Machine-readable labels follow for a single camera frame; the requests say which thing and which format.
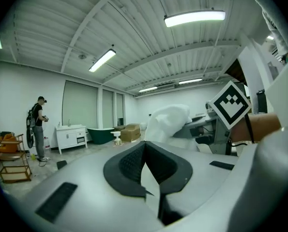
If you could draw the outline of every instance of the green bathtub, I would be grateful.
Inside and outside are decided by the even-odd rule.
[[[114,131],[114,128],[104,128],[104,129],[87,128],[87,130],[91,136],[93,143],[96,145],[102,145],[114,139],[114,135],[110,133],[111,131]]]

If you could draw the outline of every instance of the cabinet drawer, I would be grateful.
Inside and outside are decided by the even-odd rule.
[[[77,137],[84,137],[86,136],[86,132],[84,130],[79,130],[76,132],[77,133]]]

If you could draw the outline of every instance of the window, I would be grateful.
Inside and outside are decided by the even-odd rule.
[[[103,128],[114,126],[114,93],[103,90]]]
[[[97,128],[97,89],[72,82],[65,82],[62,124],[84,125]]]
[[[123,95],[117,94],[117,123],[123,125]]]

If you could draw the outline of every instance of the black t-shirt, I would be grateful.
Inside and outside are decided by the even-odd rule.
[[[34,106],[33,106],[33,108],[32,108],[32,111],[34,110],[34,112],[33,112],[33,117],[34,117],[34,119],[35,119],[35,125],[36,126],[42,126],[42,121],[40,120],[40,119],[38,119],[38,111],[39,110],[42,110],[43,108],[42,108],[42,106],[40,105],[40,104],[35,104]]]

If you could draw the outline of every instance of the ceiling beam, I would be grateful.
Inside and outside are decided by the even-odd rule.
[[[9,45],[9,50],[10,50],[10,53],[12,54],[13,56],[13,60],[18,63],[18,50],[17,48],[15,48],[13,45]]]
[[[189,85],[189,86],[184,86],[184,87],[176,87],[176,88],[173,88],[173,89],[160,90],[160,91],[157,90],[157,91],[154,91],[154,92],[148,92],[147,94],[138,95],[138,96],[135,97],[135,99],[144,98],[144,97],[152,96],[152,95],[170,93],[170,92],[175,92],[175,91],[180,91],[180,90],[188,90],[188,89],[195,89],[195,88],[199,88],[199,87],[220,85],[220,84],[222,84],[224,82],[227,82],[229,80],[231,80],[231,78],[227,79],[227,80],[220,80],[218,82],[212,82],[212,81],[200,82],[200,83],[196,83],[194,85]]]
[[[231,47],[231,46],[239,46],[239,45],[240,45],[240,43],[238,41],[219,41],[216,44],[216,47],[217,48],[219,48],[219,47]],[[202,50],[205,48],[213,48],[213,47],[214,47],[214,45],[212,42],[201,42],[201,43],[193,43],[193,44],[189,44],[189,45],[179,46],[179,47],[172,48],[172,49],[169,49],[169,50],[161,52],[161,53],[157,53],[157,54],[152,55],[148,58],[145,58],[145,59],[142,59],[136,63],[133,63],[133,64],[129,65],[128,67],[124,68],[122,70],[122,72],[126,73],[126,72],[133,70],[134,68],[137,68],[141,65],[151,63],[151,62],[163,59],[163,58],[167,58],[167,57],[172,56],[172,55],[179,55],[179,54],[185,53],[187,51]],[[121,73],[117,72],[117,73],[105,78],[103,80],[103,84],[109,82],[111,79],[113,79],[117,76],[120,76],[120,75],[121,75]]]
[[[219,71],[221,71],[221,69],[222,69],[221,67],[207,69],[206,73],[218,73]],[[160,78],[160,79],[157,79],[157,80],[152,80],[150,82],[143,83],[143,85],[145,85],[145,86],[155,85],[155,84],[158,84],[158,83],[167,82],[167,81],[171,81],[171,80],[176,80],[176,79],[180,79],[180,78],[184,78],[184,77],[192,77],[192,78],[194,78],[195,75],[202,76],[203,75],[203,70],[185,72],[185,73],[181,73],[181,74],[177,74],[177,75],[171,75],[171,76],[167,76],[167,77],[163,77],[163,78]],[[139,89],[139,88],[142,88],[142,85],[135,85],[135,86],[129,87],[125,91],[132,91],[132,90],[136,90],[136,89]]]
[[[236,49],[234,54],[230,55],[227,59],[225,65],[223,66],[222,70],[218,74],[218,76],[215,79],[215,82],[224,74],[226,71],[230,68],[230,66],[234,63],[234,61],[238,58],[238,56],[241,54],[241,52],[244,50],[245,47],[240,46]]]
[[[85,27],[87,26],[87,24],[92,20],[92,18],[96,15],[96,13],[98,13],[100,11],[100,9],[109,2],[110,0],[100,0],[91,10],[90,12],[86,15],[85,19],[81,22],[81,24],[79,25],[79,27],[77,28],[75,34],[73,35],[73,38],[71,40],[70,43],[70,47],[67,48],[67,51],[65,53],[64,56],[64,60],[62,63],[62,67],[61,67],[61,73],[64,72],[67,60],[71,54],[72,51],[72,47],[75,45],[75,43],[77,42],[78,38],[80,37],[82,31],[85,29]]]

